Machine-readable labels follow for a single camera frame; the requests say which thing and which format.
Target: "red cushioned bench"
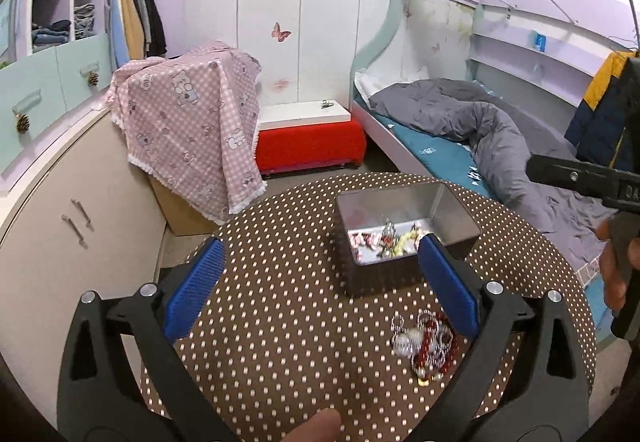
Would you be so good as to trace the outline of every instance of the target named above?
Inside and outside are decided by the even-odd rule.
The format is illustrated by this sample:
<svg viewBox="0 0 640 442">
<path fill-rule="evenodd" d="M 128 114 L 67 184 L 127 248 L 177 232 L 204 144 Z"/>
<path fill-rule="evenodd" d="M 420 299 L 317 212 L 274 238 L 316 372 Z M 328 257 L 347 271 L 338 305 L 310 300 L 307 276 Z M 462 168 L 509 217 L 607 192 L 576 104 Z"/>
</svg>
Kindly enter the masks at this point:
<svg viewBox="0 0 640 442">
<path fill-rule="evenodd" d="M 264 175 L 342 164 L 360 165 L 367 149 L 362 126 L 349 122 L 260 131 L 256 161 Z"/>
</svg>

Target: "beige shirt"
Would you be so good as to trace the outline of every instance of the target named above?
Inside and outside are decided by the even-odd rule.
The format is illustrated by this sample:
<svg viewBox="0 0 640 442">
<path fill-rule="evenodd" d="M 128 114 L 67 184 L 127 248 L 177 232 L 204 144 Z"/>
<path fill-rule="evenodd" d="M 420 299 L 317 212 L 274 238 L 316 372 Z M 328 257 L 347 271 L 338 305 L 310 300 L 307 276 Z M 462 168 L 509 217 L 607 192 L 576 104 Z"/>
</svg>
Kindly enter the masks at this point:
<svg viewBox="0 0 640 442">
<path fill-rule="evenodd" d="M 133 0 L 122 0 L 124 34 L 131 59 L 145 58 L 145 33 Z"/>
</svg>

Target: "folded clothes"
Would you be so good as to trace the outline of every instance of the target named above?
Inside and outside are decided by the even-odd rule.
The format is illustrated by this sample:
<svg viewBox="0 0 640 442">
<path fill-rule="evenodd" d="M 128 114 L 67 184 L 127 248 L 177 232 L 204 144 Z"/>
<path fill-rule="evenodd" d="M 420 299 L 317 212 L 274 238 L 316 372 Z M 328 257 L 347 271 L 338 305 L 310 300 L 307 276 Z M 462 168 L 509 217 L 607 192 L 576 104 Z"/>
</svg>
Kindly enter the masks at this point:
<svg viewBox="0 0 640 442">
<path fill-rule="evenodd" d="M 74 8 L 74 27 L 76 29 L 76 39 L 95 36 L 95 6 L 87 3 Z"/>
<path fill-rule="evenodd" d="M 50 36 L 47 34 L 38 34 L 33 38 L 33 44 L 64 44 L 69 42 L 68 36 Z"/>
<path fill-rule="evenodd" d="M 37 30 L 31 31 L 31 37 L 34 38 L 39 35 L 44 36 L 65 36 L 69 37 L 69 32 L 57 32 L 55 30 L 51 30 L 50 28 L 38 28 Z"/>
<path fill-rule="evenodd" d="M 71 28 L 71 21 L 68 19 L 60 19 L 60 21 L 56 21 L 50 25 L 47 25 L 47 28 L 51 30 L 56 30 L 58 32 L 68 32 Z"/>
</svg>

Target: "yellow and navy jacket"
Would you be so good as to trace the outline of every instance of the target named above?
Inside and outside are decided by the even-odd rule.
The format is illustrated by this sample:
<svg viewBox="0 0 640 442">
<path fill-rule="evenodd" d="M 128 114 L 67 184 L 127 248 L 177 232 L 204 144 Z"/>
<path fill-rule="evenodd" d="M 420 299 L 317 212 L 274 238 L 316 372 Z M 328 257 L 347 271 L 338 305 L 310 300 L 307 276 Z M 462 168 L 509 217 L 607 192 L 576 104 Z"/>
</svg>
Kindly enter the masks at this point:
<svg viewBox="0 0 640 442">
<path fill-rule="evenodd" d="M 605 167 L 633 171 L 633 151 L 625 132 L 620 75 L 634 52 L 613 52 L 593 77 L 564 137 L 577 158 Z"/>
</svg>

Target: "floor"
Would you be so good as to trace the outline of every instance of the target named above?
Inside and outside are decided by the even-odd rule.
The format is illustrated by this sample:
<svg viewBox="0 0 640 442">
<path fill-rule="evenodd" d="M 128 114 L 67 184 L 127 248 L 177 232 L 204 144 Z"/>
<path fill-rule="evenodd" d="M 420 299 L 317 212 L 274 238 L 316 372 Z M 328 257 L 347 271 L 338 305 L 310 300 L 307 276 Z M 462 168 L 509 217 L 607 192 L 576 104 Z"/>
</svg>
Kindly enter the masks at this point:
<svg viewBox="0 0 640 442">
<path fill-rule="evenodd" d="M 359 168 L 343 168 L 335 170 L 314 170 L 305 173 L 291 173 L 275 175 L 268 179 L 268 187 L 265 194 L 257 200 L 278 195 L 291 187 L 299 186 L 316 180 L 344 174 L 358 172 L 385 172 L 398 169 L 388 157 L 372 142 L 368 144 L 367 154 L 363 164 Z M 181 263 L 184 258 L 193 251 L 207 236 L 182 236 L 175 237 L 167 232 L 164 243 L 161 266 L 171 267 Z M 593 424 L 615 399 L 616 389 L 622 382 L 626 363 L 629 358 L 629 345 L 627 342 L 617 340 L 608 346 L 597 356 L 596 378 L 591 393 L 589 404 L 590 424 Z"/>
</svg>

